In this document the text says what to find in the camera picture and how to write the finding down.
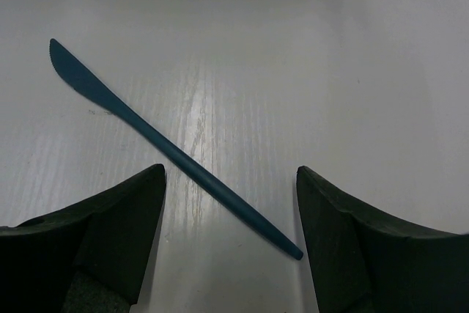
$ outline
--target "teal plastic knife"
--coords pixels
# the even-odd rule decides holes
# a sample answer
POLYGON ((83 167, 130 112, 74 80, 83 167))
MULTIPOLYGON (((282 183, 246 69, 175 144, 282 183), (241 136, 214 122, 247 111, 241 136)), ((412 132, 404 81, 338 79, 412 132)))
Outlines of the teal plastic knife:
POLYGON ((303 257, 303 252, 287 236, 228 186, 143 120, 55 39, 50 42, 49 54, 56 72, 75 91, 132 126, 178 168, 254 231, 293 258, 300 260, 303 257))

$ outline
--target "white wood grain surface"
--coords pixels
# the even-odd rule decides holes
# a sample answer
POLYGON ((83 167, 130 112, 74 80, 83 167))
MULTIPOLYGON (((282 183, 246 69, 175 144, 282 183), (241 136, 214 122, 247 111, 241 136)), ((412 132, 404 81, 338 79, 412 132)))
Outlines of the white wood grain surface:
POLYGON ((304 248, 308 165, 384 211, 469 230, 469 0, 0 0, 0 225, 168 177, 132 312, 314 312, 263 241, 55 74, 55 37, 304 248))

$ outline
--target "table surface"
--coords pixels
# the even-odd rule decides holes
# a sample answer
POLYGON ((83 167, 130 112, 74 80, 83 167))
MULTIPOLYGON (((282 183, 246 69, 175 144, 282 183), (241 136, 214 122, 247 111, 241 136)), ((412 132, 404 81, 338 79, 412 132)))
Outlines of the table surface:
POLYGON ((305 248, 295 172, 469 230, 469 0, 0 0, 0 225, 154 163, 168 189, 132 312, 314 312, 307 258, 241 224, 53 71, 55 37, 305 248))

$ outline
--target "white table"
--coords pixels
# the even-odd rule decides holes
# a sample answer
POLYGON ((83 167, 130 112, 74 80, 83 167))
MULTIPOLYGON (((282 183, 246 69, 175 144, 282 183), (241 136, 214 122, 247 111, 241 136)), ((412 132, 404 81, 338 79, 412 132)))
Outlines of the white table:
POLYGON ((55 37, 305 248, 294 179, 469 230, 469 0, 0 0, 0 225, 154 163, 158 257, 132 312, 313 312, 296 262, 53 71, 55 37))

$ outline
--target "knife handle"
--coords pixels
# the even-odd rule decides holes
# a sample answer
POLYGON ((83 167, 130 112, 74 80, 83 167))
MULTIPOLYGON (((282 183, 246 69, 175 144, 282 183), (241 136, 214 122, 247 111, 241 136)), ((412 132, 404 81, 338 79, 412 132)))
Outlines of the knife handle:
POLYGON ((157 147, 170 161, 212 195, 217 201, 228 208, 240 220, 258 232, 272 244, 292 256, 296 260, 303 257, 303 252, 270 223, 262 214, 239 197, 228 186, 213 176, 203 166, 197 163, 179 147, 169 141, 165 136, 156 131, 148 122, 143 120, 136 112, 120 101, 112 111, 127 124, 135 128, 151 144, 157 147))

